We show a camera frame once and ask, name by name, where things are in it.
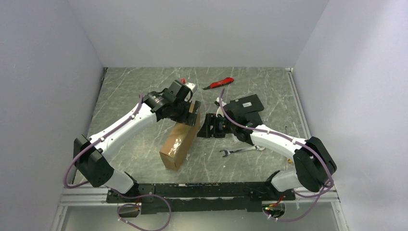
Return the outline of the brown cardboard express box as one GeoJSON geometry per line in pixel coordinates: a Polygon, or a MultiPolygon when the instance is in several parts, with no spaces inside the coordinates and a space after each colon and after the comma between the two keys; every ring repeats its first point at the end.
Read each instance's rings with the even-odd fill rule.
{"type": "Polygon", "coordinates": [[[178,171],[183,161],[186,159],[188,150],[200,128],[201,106],[198,107],[198,113],[194,126],[188,126],[182,123],[176,123],[159,154],[166,168],[178,171]]]}

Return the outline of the red utility knife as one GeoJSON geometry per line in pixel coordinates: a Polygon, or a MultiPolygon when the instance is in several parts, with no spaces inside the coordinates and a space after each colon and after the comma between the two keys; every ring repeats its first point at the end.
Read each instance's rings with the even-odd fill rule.
{"type": "Polygon", "coordinates": [[[234,78],[226,77],[225,79],[211,83],[209,86],[204,87],[203,90],[219,88],[219,87],[231,84],[232,82],[234,82],[234,78]]]}

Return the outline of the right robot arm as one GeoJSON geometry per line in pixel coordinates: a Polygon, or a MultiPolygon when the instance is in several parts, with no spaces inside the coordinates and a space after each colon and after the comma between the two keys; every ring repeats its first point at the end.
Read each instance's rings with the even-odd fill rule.
{"type": "Polygon", "coordinates": [[[315,193],[333,187],[332,175],[337,166],[322,141],[316,137],[307,140],[291,137],[270,129],[259,115],[263,109],[250,103],[240,106],[229,103],[220,108],[221,113],[206,114],[197,136],[224,138],[232,133],[239,141],[270,149],[292,160],[294,168],[277,171],[266,180],[265,193],[271,200],[299,187],[315,193]]]}

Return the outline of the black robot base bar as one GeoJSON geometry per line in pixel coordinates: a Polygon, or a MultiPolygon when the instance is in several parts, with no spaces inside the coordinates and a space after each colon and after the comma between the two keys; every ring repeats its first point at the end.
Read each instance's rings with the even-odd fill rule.
{"type": "Polygon", "coordinates": [[[106,202],[139,202],[143,215],[159,212],[245,210],[260,212],[268,202],[295,200],[291,190],[279,192],[264,182],[141,183],[125,197],[109,190],[106,202]]]}

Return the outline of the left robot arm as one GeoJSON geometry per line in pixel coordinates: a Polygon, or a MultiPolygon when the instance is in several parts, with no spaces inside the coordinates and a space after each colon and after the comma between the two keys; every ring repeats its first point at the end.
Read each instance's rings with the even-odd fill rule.
{"type": "Polygon", "coordinates": [[[140,95],[138,103],[122,118],[109,127],[90,136],[74,140],[72,165],[93,187],[114,189],[126,202],[138,196],[138,183],[128,173],[119,171],[109,163],[109,157],[131,137],[162,119],[170,119],[194,126],[201,103],[192,101],[197,85],[174,80],[162,91],[140,95]]]}

